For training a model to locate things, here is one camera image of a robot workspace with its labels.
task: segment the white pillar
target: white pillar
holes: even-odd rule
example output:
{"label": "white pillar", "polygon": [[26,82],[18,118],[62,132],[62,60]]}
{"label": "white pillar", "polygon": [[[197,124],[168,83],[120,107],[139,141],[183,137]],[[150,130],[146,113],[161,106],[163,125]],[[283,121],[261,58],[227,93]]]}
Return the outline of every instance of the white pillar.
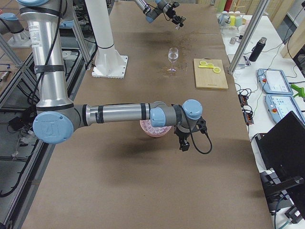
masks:
{"label": "white pillar", "polygon": [[92,76],[124,78],[128,57],[121,56],[114,47],[106,1],[85,0],[85,2],[99,46]]}

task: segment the wine glass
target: wine glass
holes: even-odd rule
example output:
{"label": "wine glass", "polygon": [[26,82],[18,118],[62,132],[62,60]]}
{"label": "wine glass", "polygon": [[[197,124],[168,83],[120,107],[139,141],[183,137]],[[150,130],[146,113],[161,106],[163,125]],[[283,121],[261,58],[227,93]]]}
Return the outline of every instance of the wine glass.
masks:
{"label": "wine glass", "polygon": [[170,48],[169,52],[168,52],[168,60],[172,63],[171,68],[168,69],[169,73],[174,73],[177,70],[174,67],[174,63],[177,61],[178,59],[178,49],[177,48]]}

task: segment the pink bowl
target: pink bowl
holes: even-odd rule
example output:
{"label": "pink bowl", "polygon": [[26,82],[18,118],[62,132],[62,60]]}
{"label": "pink bowl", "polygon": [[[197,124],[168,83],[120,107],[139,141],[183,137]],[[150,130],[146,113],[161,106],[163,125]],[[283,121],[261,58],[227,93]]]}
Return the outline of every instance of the pink bowl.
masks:
{"label": "pink bowl", "polygon": [[140,120],[140,126],[150,137],[162,137],[171,129],[171,126],[153,127],[150,120]]}

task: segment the blue and white device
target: blue and white device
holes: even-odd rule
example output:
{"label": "blue and white device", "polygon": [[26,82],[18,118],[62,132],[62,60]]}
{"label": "blue and white device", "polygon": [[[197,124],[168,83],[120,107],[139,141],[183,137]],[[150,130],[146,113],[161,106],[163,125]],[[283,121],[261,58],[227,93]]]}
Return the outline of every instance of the blue and white device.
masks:
{"label": "blue and white device", "polygon": [[267,94],[293,94],[283,70],[260,68],[257,70],[257,77]]}
{"label": "blue and white device", "polygon": [[265,102],[275,123],[278,123],[290,111],[293,111],[305,123],[305,118],[292,95],[267,94]]}

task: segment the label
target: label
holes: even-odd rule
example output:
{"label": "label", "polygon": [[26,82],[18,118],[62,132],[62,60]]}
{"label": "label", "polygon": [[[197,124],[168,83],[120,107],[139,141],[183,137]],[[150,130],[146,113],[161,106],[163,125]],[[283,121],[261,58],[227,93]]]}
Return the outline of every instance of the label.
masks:
{"label": "label", "polygon": [[32,48],[41,47],[41,33],[39,25],[29,26],[30,40],[32,41]]}

